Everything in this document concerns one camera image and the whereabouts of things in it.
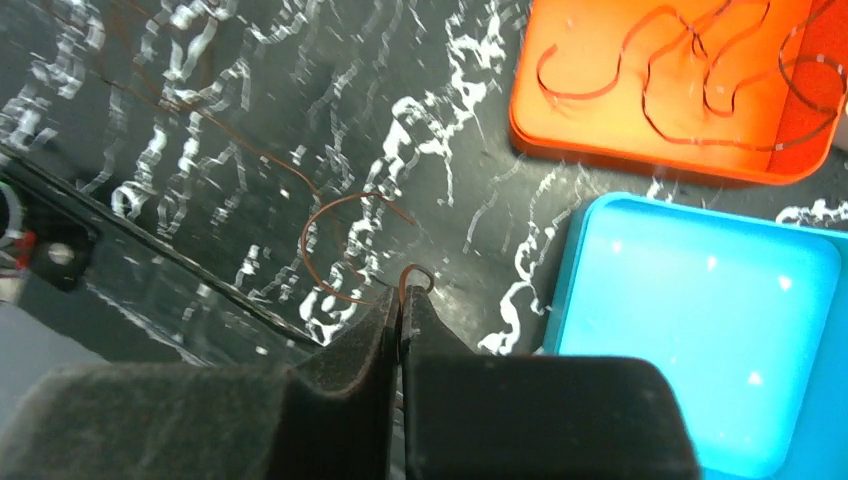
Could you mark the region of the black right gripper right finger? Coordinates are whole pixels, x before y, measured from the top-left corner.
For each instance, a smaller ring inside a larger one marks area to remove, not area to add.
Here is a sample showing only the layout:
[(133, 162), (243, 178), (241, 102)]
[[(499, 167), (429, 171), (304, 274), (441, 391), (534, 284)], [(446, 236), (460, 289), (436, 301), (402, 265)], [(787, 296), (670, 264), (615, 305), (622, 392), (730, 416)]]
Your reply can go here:
[(402, 304), (410, 479), (698, 479), (675, 395), (621, 356), (472, 352), (424, 288)]

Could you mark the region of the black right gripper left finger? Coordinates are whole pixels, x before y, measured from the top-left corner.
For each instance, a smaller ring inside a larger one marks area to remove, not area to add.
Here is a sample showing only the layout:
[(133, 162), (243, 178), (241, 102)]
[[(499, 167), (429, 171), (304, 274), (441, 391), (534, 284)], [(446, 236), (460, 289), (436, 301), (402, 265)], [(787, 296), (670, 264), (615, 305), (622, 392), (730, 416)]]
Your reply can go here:
[(399, 295), (292, 365), (92, 364), (40, 380), (1, 438), (5, 479), (384, 479)]

